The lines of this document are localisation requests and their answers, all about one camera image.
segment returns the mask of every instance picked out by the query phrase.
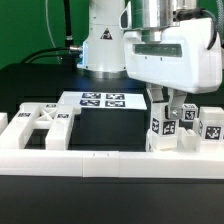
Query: green wall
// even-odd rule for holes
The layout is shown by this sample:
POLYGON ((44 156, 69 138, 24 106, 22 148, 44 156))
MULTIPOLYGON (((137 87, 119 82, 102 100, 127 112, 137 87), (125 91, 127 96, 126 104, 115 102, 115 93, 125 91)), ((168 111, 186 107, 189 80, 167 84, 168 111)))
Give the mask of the green wall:
MULTIPOLYGON (((70 3, 73 37, 76 44, 82 44, 88 36, 89 0, 70 0, 70 3)), ((215 0, 199 0, 199 3, 217 12, 215 0)), ((49 18, 56 45, 64 46, 62 0, 49 0, 49 18)), ((51 47, 45 20, 45 0, 0 0, 0 68, 51 47)), ((56 60, 44 59, 44 62, 56 63, 56 60)))

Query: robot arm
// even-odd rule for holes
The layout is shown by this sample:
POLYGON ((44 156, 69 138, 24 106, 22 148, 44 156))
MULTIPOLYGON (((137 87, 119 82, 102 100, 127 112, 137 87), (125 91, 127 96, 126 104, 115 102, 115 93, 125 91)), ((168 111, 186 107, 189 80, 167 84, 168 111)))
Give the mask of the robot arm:
POLYGON ((120 19, 123 29, 131 29, 124 35, 128 75, 189 93, 216 91, 222 82, 222 60, 219 36, 208 50, 214 37, 212 20, 180 21, 190 13, 180 3, 174 8, 174 2, 128 3, 120 19))
POLYGON ((128 76, 147 83, 152 102, 153 148, 176 147, 187 93, 213 92, 222 83, 220 38, 204 14, 196 0, 131 0, 120 16, 128 76))

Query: black surface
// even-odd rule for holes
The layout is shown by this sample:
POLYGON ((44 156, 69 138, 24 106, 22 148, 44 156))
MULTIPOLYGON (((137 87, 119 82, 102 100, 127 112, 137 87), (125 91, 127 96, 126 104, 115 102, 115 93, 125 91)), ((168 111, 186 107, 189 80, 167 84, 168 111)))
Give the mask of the black surface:
POLYGON ((0 223, 221 224, 223 181, 0 178, 0 223))
MULTIPOLYGON (((0 111, 10 112, 11 117, 16 104, 57 102, 64 90, 142 93, 145 87, 129 79, 77 77, 61 66, 50 65, 10 65, 0 71, 0 78, 0 111)), ((223 96, 220 89, 212 94, 189 95, 187 102, 223 107, 223 96)), ((96 112, 83 113, 85 122, 98 117, 96 112)), ((117 116, 122 120, 124 115, 117 116)), ((141 115, 141 119, 146 129, 148 117, 141 115)), ((35 134, 42 136, 33 138, 39 147, 46 133, 36 130, 35 134)), ((223 180, 0 176, 0 224, 221 224, 223 208, 223 180)))
POLYGON ((75 119, 69 149, 144 151, 145 135, 144 111, 84 109, 75 119))

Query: white base platform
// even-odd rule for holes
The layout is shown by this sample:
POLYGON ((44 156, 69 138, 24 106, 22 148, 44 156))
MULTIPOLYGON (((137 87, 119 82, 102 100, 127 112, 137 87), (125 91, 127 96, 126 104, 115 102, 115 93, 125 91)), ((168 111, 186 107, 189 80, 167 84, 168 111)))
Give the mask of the white base platform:
POLYGON ((224 179, 224 153, 1 150, 0 175, 224 179))

